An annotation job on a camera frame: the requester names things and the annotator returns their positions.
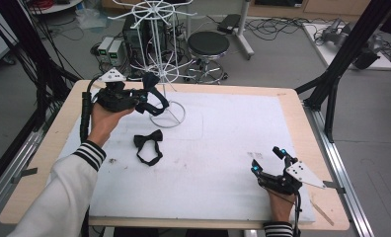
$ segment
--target black strap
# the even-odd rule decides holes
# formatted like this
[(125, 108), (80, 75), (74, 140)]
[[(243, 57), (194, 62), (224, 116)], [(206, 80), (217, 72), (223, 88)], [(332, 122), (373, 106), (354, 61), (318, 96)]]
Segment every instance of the black strap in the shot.
[(152, 72), (145, 73), (142, 78), (143, 89), (147, 90), (149, 93), (152, 93), (156, 98), (158, 98), (162, 104), (162, 108), (156, 108), (149, 103), (140, 103), (136, 106), (136, 110), (139, 113), (143, 114), (145, 111), (147, 111), (150, 115), (157, 117), (164, 113), (165, 109), (169, 107), (167, 99), (155, 87), (159, 80), (160, 78)]
[[(139, 155), (139, 152), (142, 150), (142, 148), (144, 146), (144, 143), (146, 143), (146, 141), (148, 141), (148, 140), (154, 140), (155, 141), (155, 151), (158, 154), (157, 157), (153, 158), (149, 162), (143, 160), (143, 158), (141, 158), (140, 155)], [(156, 163), (158, 163), (158, 161), (163, 157), (163, 154), (159, 150), (159, 145), (158, 145), (158, 141), (162, 141), (162, 140), (163, 140), (163, 134), (162, 134), (162, 131), (160, 129), (157, 129), (156, 131), (152, 132), (150, 135), (147, 135), (147, 136), (144, 136), (144, 135), (134, 135), (133, 142), (134, 142), (134, 145), (138, 148), (136, 155), (137, 155), (137, 157), (139, 158), (139, 160), (143, 164), (146, 164), (148, 166), (153, 166)]]

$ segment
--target wooden table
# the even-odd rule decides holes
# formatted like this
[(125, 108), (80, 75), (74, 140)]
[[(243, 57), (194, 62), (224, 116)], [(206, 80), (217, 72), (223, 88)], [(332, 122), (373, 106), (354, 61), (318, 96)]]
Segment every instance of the wooden table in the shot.
[[(89, 81), (79, 81), (75, 84), (28, 167), (28, 169), (39, 168), (38, 173), (21, 179), (0, 215), (0, 221), (2, 223), (18, 223), (45, 187), (51, 166), (60, 154), (66, 142), (66, 137), (75, 121), (80, 116), (81, 93), (86, 90), (88, 83)], [(96, 83), (94, 87), (101, 88), (104, 87), (104, 84)], [(126, 87), (141, 88), (142, 86), (141, 83), (127, 82)], [(332, 181), (312, 128), (294, 90), (190, 84), (174, 84), (174, 88), (179, 92), (189, 93), (203, 92), (277, 97), (283, 110), (285, 122), (297, 157), (304, 161), (321, 180)], [(339, 195), (335, 190), (321, 190), (312, 186), (308, 186), (307, 189), (310, 201), (314, 207), (313, 211), (316, 216), (316, 221), (311, 224), (301, 224), (301, 229), (346, 230), (350, 227)], [(262, 223), (260, 221), (131, 219), (94, 216), (90, 217), (90, 224), (105, 226), (262, 229)]]

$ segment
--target black metal pole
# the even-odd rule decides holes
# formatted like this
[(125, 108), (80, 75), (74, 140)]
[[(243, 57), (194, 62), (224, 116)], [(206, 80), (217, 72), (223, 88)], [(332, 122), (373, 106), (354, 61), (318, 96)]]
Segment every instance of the black metal pole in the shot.
[(331, 142), (334, 142), (332, 131), (338, 84), (390, 9), (391, 0), (370, 1), (328, 69), (317, 79), (295, 89), (297, 94), (300, 94), (315, 87), (312, 95), (304, 101), (304, 105), (316, 111), (321, 109), (322, 103), (329, 97), (325, 133)]

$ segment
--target striped sleeve cuff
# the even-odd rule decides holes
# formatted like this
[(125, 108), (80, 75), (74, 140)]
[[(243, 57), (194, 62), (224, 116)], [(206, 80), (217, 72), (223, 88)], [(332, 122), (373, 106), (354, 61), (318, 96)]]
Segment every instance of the striped sleeve cuff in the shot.
[(84, 141), (73, 154), (84, 159), (97, 172), (107, 156), (100, 146), (89, 140)]
[(266, 231), (267, 237), (291, 237), (293, 236), (293, 227), (290, 223), (276, 221), (264, 224), (264, 230)]

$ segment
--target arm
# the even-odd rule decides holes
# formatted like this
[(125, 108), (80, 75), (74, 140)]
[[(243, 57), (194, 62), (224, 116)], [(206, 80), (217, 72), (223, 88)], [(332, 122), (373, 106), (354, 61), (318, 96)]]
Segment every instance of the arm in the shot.
[(106, 158), (101, 149), (121, 117), (133, 110), (110, 113), (95, 104), (88, 140), (70, 156), (54, 163), (50, 183), (9, 236), (78, 236)]
[(264, 224), (264, 230), (267, 237), (291, 237), (293, 228), (288, 222), (290, 212), (293, 207), (295, 195), (287, 196), (267, 190), (270, 196), (270, 205), (272, 207), (272, 222)]

